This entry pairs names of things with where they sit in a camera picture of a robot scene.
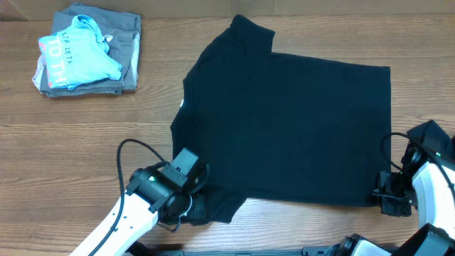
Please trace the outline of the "black t-shirt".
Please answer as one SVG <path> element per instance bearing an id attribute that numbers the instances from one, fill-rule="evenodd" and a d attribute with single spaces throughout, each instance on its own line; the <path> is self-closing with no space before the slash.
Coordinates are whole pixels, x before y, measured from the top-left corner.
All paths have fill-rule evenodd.
<path id="1" fill-rule="evenodd" d="M 247 198 L 373 206 L 388 170 L 390 69 L 275 53 L 273 40 L 237 15 L 183 80 L 173 150 L 210 167 L 197 192 L 207 223 L 229 223 Z"/>

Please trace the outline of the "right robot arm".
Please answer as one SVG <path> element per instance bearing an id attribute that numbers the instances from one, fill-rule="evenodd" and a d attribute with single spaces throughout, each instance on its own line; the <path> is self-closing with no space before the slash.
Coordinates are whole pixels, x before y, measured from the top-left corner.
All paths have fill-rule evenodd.
<path id="1" fill-rule="evenodd" d="M 372 195 L 381 213 L 405 217 L 416 208 L 419 230 L 393 255 L 454 254 L 454 161 L 416 144 L 409 146 L 399 173 L 381 173 Z"/>

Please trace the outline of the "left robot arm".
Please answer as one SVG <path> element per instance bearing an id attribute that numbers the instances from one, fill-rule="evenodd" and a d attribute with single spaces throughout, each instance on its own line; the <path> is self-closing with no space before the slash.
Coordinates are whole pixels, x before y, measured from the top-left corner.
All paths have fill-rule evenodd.
<path id="1" fill-rule="evenodd" d="M 137 169 L 110 213 L 70 255 L 123 255 L 160 220 L 180 225 L 196 208 L 193 193 L 209 175 L 207 164 L 187 173 L 164 162 Z"/>

